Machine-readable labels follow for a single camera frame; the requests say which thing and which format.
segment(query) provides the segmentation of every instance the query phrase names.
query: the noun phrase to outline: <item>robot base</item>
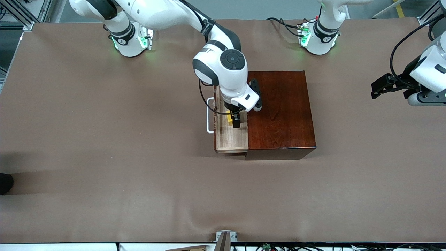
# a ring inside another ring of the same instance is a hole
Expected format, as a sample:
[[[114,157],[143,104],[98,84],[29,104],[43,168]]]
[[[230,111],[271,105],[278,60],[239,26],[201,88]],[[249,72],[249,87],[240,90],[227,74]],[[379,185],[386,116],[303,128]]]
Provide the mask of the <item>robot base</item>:
[[[313,30],[314,24],[316,24],[316,22],[307,22],[297,27],[297,33],[304,36],[302,38],[299,38],[299,44],[301,45],[301,47],[304,47],[305,49],[307,49],[308,52],[312,54],[324,55],[329,52],[333,46],[335,46],[335,41],[338,38],[338,35],[336,35],[332,39],[332,41],[323,43],[321,42],[320,38],[318,38],[313,32],[311,32]]]
[[[112,38],[115,48],[125,57],[136,57],[144,50],[152,49],[153,31],[143,27],[137,22],[131,23],[135,26],[135,35],[128,41],[127,45],[122,45],[119,39],[115,41]]]

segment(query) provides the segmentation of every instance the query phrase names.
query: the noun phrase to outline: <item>white handle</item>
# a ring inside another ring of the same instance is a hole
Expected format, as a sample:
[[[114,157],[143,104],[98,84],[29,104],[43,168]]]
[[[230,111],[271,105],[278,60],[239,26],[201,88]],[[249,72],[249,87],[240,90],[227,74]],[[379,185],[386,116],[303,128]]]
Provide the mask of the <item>white handle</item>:
[[[209,105],[209,100],[214,100],[214,97],[207,99],[206,103]],[[206,106],[206,131],[209,134],[213,134],[214,131],[209,130],[209,108]]]

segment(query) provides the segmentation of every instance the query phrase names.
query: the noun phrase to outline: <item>dark brown wooden box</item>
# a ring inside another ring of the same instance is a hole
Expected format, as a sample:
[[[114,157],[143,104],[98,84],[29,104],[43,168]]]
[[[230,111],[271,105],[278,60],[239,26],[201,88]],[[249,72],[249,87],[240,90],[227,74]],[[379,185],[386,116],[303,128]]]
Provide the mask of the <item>dark brown wooden box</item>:
[[[226,116],[214,115],[217,153],[244,153],[246,160],[302,159],[316,148],[304,71],[250,71],[257,79],[263,106],[241,113],[240,128]],[[218,88],[215,102],[225,112]]]

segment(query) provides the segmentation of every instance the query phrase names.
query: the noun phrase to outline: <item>tabletop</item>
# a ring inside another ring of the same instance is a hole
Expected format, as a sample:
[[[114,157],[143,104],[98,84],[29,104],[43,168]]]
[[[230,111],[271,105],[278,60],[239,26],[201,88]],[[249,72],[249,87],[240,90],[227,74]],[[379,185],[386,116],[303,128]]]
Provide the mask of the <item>tabletop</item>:
[[[202,242],[228,229],[240,241],[444,241],[443,108],[370,97],[415,18],[347,20],[323,56],[278,23],[219,23],[240,36],[249,70],[305,70],[316,150],[217,155],[192,70],[204,39],[191,27],[156,32],[152,51],[125,58],[102,24],[35,24],[0,95],[0,172],[15,179],[0,197],[0,241]],[[428,44],[425,29],[402,44],[396,71]]]

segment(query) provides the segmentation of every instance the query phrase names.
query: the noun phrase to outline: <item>yellow floor tape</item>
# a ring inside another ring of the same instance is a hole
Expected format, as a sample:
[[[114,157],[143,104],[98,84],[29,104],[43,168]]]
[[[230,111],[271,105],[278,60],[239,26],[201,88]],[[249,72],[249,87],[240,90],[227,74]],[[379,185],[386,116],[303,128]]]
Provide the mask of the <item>yellow floor tape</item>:
[[[396,8],[396,12],[398,13],[398,17],[399,18],[404,17],[403,8],[401,8],[401,4],[397,5],[395,8]]]

